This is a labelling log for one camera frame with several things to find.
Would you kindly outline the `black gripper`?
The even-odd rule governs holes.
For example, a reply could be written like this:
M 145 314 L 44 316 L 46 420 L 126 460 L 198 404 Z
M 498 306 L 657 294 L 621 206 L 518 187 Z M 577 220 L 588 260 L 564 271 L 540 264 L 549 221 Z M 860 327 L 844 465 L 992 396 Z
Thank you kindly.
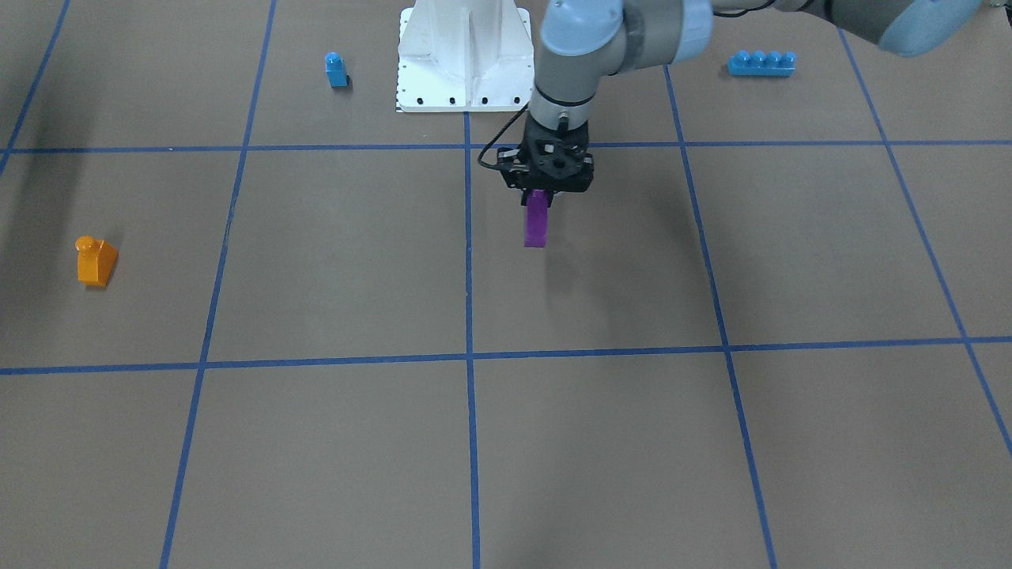
M 595 163 L 588 147 L 588 123 L 575 129 L 552 130 L 527 118 L 518 147 L 498 150 L 498 170 L 507 187 L 521 190 L 523 208 L 532 190 L 542 190 L 550 209 L 554 194 L 589 190 Z

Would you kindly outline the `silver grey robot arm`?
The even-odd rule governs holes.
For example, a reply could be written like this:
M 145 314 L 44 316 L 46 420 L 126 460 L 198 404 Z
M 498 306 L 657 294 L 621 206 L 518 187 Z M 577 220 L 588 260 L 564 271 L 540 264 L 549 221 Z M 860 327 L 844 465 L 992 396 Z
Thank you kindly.
M 976 1 L 552 1 L 534 56 L 534 90 L 514 149 L 491 168 L 521 204 L 549 208 L 561 192 L 593 179 L 588 151 L 600 80 L 697 57 L 718 19 L 774 9 L 800 12 L 886 53 L 915 57 L 948 40 L 977 11 Z

